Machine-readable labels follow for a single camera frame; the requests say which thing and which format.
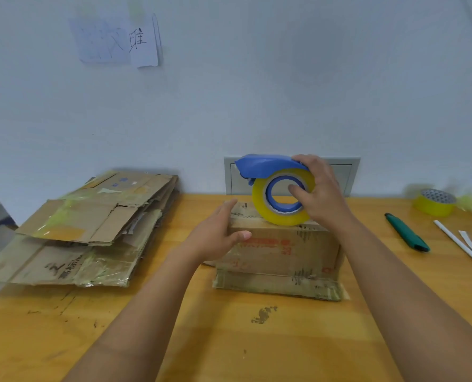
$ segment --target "flattened cardboard box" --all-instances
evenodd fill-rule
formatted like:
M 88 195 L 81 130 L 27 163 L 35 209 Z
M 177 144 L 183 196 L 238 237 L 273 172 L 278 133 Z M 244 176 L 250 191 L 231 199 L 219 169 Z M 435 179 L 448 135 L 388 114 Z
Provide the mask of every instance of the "flattened cardboard box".
M 174 199 L 173 176 L 135 225 L 111 246 L 16 235 L 0 252 L 0 283 L 126 287 L 153 230 Z
M 89 245 L 111 245 L 173 176 L 110 171 L 60 199 L 49 199 L 16 233 Z
M 229 232 L 249 230 L 252 237 L 217 261 L 214 288 L 277 293 L 340 301 L 338 272 L 344 260 L 337 239 L 309 221 L 294 227 L 268 223 L 251 203 L 231 212 Z

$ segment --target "gray metal panel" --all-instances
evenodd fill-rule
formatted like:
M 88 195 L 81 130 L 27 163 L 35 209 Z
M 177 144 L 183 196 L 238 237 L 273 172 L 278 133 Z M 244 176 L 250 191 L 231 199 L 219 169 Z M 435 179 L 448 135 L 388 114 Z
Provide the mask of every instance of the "gray metal panel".
M 252 194 L 252 187 L 244 179 L 234 164 L 239 157 L 225 157 L 225 188 L 227 194 Z M 356 176 L 360 158 L 325 158 L 333 168 L 335 177 L 341 186 L 341 191 L 346 197 L 351 193 L 351 188 Z M 279 182 L 273 188 L 274 196 L 290 196 L 288 182 Z

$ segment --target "person's left arm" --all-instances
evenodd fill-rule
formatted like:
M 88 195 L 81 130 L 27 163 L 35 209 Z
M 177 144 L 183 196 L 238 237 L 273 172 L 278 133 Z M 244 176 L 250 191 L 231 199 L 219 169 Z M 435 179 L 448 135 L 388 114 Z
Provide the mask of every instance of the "person's left arm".
M 215 260 L 249 231 L 227 235 L 236 200 L 225 202 L 172 250 L 153 277 L 70 370 L 63 382 L 155 380 L 188 283 L 205 260 Z

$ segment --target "white marker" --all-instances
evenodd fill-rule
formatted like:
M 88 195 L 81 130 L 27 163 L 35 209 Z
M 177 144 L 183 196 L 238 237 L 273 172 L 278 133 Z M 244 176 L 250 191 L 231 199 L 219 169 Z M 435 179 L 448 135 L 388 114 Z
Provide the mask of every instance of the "white marker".
M 461 247 L 461 249 L 463 251 L 465 251 L 471 258 L 472 258 L 472 242 L 471 240 L 469 239 L 469 236 L 468 236 L 468 233 L 466 233 L 465 231 L 459 231 L 459 233 L 461 234 L 462 238 L 464 239 L 464 241 L 466 241 L 466 243 L 468 243 L 468 245 L 470 246 L 470 248 L 468 248 L 466 245 L 464 245 L 462 243 L 461 240 L 459 240 L 454 234 L 452 234 L 451 231 L 449 231 L 445 225 L 443 225 L 442 223 L 440 223 L 438 220 L 434 220 L 434 223 L 442 230 L 445 232 L 445 234 L 450 237 L 452 239 L 452 241 L 454 243 L 456 243 L 457 245 L 459 245 Z

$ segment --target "wooden tabletop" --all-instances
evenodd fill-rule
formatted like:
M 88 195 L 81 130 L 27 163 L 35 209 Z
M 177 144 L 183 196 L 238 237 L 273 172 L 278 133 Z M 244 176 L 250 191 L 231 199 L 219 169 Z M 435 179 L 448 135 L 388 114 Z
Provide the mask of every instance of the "wooden tabletop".
M 228 196 L 183 195 L 171 209 L 129 288 L 8 285 L 0 292 L 0 382 L 59 381 L 152 275 L 167 252 Z M 405 199 L 349 199 L 358 218 L 472 324 L 472 259 Z M 383 216 L 390 212 L 430 245 L 411 250 Z M 472 214 L 443 223 L 472 239 Z M 401 380 L 350 266 L 342 302 L 212 288 L 201 266 L 184 297 L 158 380 Z M 252 323 L 271 310 L 264 324 Z

